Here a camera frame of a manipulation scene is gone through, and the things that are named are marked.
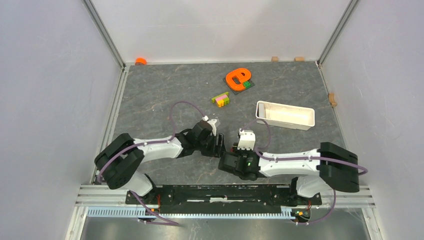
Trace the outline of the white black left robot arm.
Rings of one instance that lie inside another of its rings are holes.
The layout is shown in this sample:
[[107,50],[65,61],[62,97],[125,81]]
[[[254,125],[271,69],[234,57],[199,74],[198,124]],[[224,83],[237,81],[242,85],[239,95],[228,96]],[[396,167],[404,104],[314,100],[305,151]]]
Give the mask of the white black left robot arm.
[[148,175],[138,171],[139,166],[153,160],[184,158],[194,152],[219,158],[225,151],[224,135],[217,132],[219,124],[218,119],[203,118],[174,136],[148,140],[122,133],[95,157],[98,176],[111,190],[125,188],[151,204],[157,190]]

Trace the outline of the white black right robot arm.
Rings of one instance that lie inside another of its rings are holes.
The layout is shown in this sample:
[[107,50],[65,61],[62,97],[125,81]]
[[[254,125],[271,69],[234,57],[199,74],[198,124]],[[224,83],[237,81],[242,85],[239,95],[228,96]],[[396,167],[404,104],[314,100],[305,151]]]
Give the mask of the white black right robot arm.
[[329,190],[357,193],[360,190],[359,176],[367,172],[358,164],[355,153],[331,142],[322,142],[319,148],[295,153],[237,149],[221,155],[218,169],[246,181],[293,175],[288,196],[295,204],[302,204]]

